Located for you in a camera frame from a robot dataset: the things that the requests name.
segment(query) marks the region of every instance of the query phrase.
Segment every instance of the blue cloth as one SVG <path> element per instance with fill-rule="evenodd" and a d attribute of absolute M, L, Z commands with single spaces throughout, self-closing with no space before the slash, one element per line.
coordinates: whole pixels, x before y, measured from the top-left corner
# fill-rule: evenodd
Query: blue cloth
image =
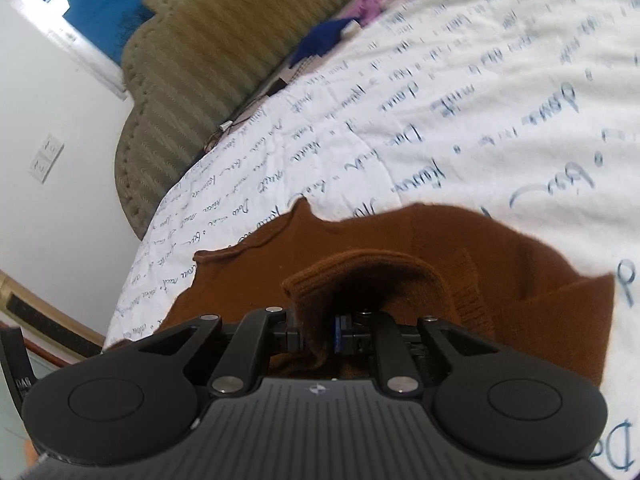
<path fill-rule="evenodd" d="M 324 54 L 327 54 L 340 42 L 340 33 L 352 21 L 354 21 L 353 18 L 342 18 L 316 25 L 298 44 L 298 48 L 289 63 L 289 68 L 292 68 L 305 57 L 324 56 Z"/>

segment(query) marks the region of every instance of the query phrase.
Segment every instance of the circular pad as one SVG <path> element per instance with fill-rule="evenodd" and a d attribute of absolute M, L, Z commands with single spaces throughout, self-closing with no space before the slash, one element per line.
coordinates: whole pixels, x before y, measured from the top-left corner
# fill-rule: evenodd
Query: circular pad
<path fill-rule="evenodd" d="M 145 395 L 135 383 L 96 379 L 81 384 L 71 393 L 69 407 L 87 420 L 109 422 L 131 415 L 144 400 Z"/>
<path fill-rule="evenodd" d="M 125 346 L 47 376 L 22 420 L 37 449 L 81 465 L 149 457 L 189 434 L 198 402 L 173 356 Z"/>
<path fill-rule="evenodd" d="M 511 379 L 492 386 L 489 403 L 494 410 L 516 420 L 543 420 L 562 406 L 562 397 L 548 384 L 529 379 Z"/>

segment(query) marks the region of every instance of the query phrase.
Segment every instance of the headboard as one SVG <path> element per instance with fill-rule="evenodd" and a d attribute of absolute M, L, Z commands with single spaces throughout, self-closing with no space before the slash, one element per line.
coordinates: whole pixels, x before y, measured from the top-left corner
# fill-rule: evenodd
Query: headboard
<path fill-rule="evenodd" d="M 135 105 L 115 156 L 120 203 L 139 238 L 218 125 L 348 1 L 143 0 L 156 15 L 124 48 Z"/>

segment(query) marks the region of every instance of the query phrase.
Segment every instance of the white wall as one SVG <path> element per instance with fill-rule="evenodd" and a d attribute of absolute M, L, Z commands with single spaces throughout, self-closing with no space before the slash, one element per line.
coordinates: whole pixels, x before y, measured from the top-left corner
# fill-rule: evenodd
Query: white wall
<path fill-rule="evenodd" d="M 101 334 L 139 243 L 113 177 L 131 107 L 0 0 L 0 269 Z M 65 147 L 40 184 L 47 134 Z"/>

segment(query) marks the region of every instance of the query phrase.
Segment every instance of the logo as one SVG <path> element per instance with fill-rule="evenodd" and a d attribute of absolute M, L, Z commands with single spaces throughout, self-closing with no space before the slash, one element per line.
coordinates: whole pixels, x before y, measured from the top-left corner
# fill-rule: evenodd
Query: logo
<path fill-rule="evenodd" d="M 313 386 L 309 387 L 309 391 L 314 394 L 314 395 L 322 395 L 326 392 L 326 388 L 324 386 L 322 386 L 322 384 L 314 384 Z"/>

